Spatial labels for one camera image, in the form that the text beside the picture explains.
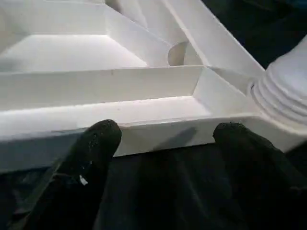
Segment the white foam model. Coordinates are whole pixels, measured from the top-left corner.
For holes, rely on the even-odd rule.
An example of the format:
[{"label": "white foam model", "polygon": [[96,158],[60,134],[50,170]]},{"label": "white foam model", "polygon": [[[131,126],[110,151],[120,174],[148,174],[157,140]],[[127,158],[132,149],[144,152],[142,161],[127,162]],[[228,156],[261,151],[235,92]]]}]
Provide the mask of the white foam model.
[{"label": "white foam model", "polygon": [[288,150],[306,130],[249,97],[263,74],[200,0],[2,0],[0,172],[50,165],[103,119],[116,156],[211,143],[220,122]]}]

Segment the dark background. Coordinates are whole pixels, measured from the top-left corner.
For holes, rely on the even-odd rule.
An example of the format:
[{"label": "dark background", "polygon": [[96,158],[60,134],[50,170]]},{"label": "dark background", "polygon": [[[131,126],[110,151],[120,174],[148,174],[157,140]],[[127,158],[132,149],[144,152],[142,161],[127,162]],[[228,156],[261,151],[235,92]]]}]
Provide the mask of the dark background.
[{"label": "dark background", "polygon": [[[274,0],[203,2],[265,68],[307,33],[306,10]],[[306,150],[301,146],[288,158],[307,176]],[[0,228],[44,171],[0,176]],[[230,191],[214,144],[115,158],[96,229],[237,229],[214,212],[215,202],[227,200]]]}]

